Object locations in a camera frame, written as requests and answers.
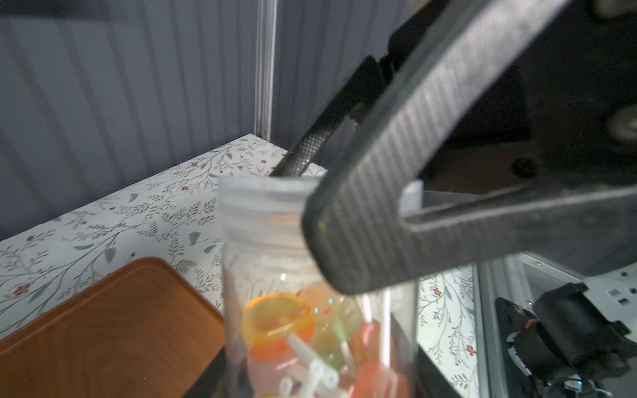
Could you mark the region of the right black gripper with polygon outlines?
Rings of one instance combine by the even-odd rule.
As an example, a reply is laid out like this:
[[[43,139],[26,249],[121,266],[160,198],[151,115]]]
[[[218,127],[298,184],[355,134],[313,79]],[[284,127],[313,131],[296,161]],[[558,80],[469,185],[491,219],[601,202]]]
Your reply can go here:
[[[428,189],[635,198],[635,2],[419,1],[388,64],[436,122]]]

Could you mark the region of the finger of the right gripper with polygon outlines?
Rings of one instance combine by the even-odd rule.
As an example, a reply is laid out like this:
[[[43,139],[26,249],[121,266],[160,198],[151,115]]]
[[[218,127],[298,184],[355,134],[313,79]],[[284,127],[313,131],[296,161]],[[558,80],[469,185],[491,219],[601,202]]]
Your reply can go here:
[[[307,203],[305,240],[337,290],[367,293],[518,251],[635,238],[636,196],[580,199],[504,190],[402,217],[404,188],[440,144],[424,102],[403,107],[415,87],[413,74],[395,78],[346,159]]]
[[[345,119],[350,118],[358,125],[363,123],[387,86],[388,60],[365,57],[270,175],[302,175]]]

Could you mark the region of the clear candy jar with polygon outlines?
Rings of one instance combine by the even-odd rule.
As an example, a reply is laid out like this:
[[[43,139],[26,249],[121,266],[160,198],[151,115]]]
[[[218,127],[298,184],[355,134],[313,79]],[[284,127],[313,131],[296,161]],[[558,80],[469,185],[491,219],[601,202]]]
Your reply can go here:
[[[226,397],[413,397],[417,285],[338,292],[305,244],[318,180],[224,177],[218,186]]]

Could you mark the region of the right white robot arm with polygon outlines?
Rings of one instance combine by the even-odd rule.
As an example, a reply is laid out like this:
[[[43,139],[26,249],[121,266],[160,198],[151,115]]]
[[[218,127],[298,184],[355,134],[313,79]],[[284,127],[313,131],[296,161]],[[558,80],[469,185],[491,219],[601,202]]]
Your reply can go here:
[[[346,118],[361,131],[301,223],[338,291],[475,264],[490,394],[635,374],[635,2],[426,2],[274,175]]]

